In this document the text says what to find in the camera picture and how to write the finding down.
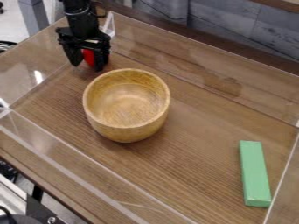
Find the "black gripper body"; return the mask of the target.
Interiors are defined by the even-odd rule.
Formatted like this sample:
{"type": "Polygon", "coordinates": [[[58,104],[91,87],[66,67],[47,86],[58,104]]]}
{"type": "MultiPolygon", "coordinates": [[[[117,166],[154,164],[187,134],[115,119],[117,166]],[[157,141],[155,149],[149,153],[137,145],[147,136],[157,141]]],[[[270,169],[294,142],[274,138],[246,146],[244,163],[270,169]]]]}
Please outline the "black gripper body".
{"type": "Polygon", "coordinates": [[[55,31],[59,35],[59,44],[65,51],[75,51],[79,49],[102,49],[103,51],[110,51],[111,37],[103,31],[97,31],[97,34],[91,37],[77,37],[69,27],[59,27],[55,31]]]}

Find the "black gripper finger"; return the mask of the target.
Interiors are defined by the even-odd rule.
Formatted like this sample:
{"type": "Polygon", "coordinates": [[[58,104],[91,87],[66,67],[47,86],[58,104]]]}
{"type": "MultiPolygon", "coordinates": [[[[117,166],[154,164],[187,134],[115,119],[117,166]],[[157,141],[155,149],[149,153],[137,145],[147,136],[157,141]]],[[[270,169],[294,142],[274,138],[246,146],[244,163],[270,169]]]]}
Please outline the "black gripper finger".
{"type": "Polygon", "coordinates": [[[94,49],[94,68],[99,72],[109,63],[110,45],[102,45],[94,49]]]}
{"type": "Polygon", "coordinates": [[[77,67],[83,61],[82,43],[81,42],[61,42],[70,63],[77,67]]]}

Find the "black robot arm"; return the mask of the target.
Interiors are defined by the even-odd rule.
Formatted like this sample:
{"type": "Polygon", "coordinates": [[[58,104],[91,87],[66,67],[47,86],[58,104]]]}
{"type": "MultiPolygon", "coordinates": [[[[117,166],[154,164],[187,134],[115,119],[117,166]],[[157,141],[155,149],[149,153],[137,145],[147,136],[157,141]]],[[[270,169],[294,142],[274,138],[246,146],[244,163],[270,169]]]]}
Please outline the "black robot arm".
{"type": "Polygon", "coordinates": [[[77,67],[85,60],[85,50],[94,55],[94,69],[102,71],[109,63],[111,37],[99,29],[99,15],[91,0],[59,0],[63,2],[69,27],[59,27],[55,31],[58,41],[77,67]]]}

